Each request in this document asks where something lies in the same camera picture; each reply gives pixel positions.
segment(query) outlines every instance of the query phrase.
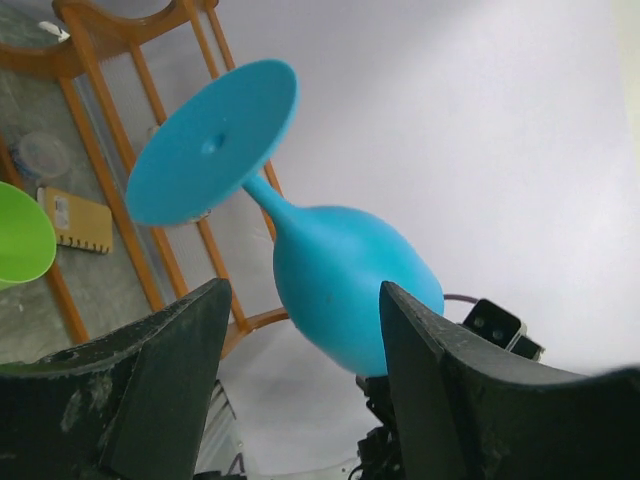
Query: wooden rack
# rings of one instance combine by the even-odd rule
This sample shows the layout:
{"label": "wooden rack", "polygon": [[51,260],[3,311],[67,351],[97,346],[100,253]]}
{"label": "wooden rack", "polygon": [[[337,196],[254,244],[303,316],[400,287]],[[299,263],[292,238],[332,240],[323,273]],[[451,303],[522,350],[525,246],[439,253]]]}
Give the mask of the wooden rack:
{"label": "wooden rack", "polygon": [[[166,8],[158,13],[144,18],[130,19],[115,16],[88,0],[54,0],[53,9],[56,15],[68,26],[71,34],[69,39],[59,45],[43,49],[16,48],[0,44],[0,68],[42,79],[55,80],[60,85],[96,178],[113,212],[114,222],[120,231],[140,284],[153,310],[164,307],[159,286],[145,259],[142,245],[121,195],[114,185],[111,170],[102,154],[96,133],[76,91],[73,79],[87,74],[117,148],[117,153],[124,168],[130,173],[136,161],[136,154],[105,80],[103,62],[118,55],[131,55],[155,120],[158,125],[162,124],[166,121],[167,114],[140,47],[146,42],[189,23],[211,78],[217,78],[219,70],[212,54],[211,45],[207,41],[205,28],[210,28],[213,31],[213,38],[218,44],[217,47],[222,54],[225,68],[227,70],[235,68],[229,46],[215,12],[217,4],[217,0],[172,0]],[[206,13],[209,25],[203,25],[200,21],[199,14],[202,12]],[[0,166],[4,170],[5,178],[22,188],[20,175],[15,170],[7,146],[1,138],[0,159]],[[264,171],[269,183],[281,193],[271,162],[267,163]],[[271,219],[264,211],[263,216],[271,237],[275,239],[275,229]],[[229,272],[206,219],[197,222],[197,229],[216,274],[221,278],[229,279]],[[163,229],[154,228],[151,229],[151,235],[162,258],[172,289],[176,297],[180,298],[188,293],[188,288],[167,234]],[[55,263],[46,274],[46,278],[65,319],[72,341],[74,343],[86,342],[89,340],[87,329],[73,303],[60,269]],[[288,318],[287,312],[283,308],[247,317],[235,293],[232,300],[232,312],[235,323],[229,325],[223,356],[228,354],[249,333]]]}

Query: white wall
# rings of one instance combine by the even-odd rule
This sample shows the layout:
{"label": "white wall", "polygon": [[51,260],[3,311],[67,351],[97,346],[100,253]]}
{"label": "white wall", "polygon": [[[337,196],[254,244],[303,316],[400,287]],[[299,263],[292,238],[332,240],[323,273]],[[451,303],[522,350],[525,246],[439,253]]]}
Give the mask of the white wall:
{"label": "white wall", "polygon": [[618,27],[618,53],[627,114],[633,131],[636,157],[640,157],[640,2],[612,0],[611,3]]}
{"label": "white wall", "polygon": [[[446,291],[525,320],[547,363],[640,361],[640,198],[608,2],[221,0],[218,11],[237,63],[279,57],[300,76],[274,160],[289,198],[389,220]],[[191,55],[201,74],[197,46],[173,47],[156,73],[179,105],[205,80],[176,68]],[[222,207],[223,244],[254,235],[233,220],[241,203]],[[254,236],[257,253],[231,273],[273,302]],[[373,425],[352,378],[288,324],[242,344],[221,375],[264,472],[338,463]]]}

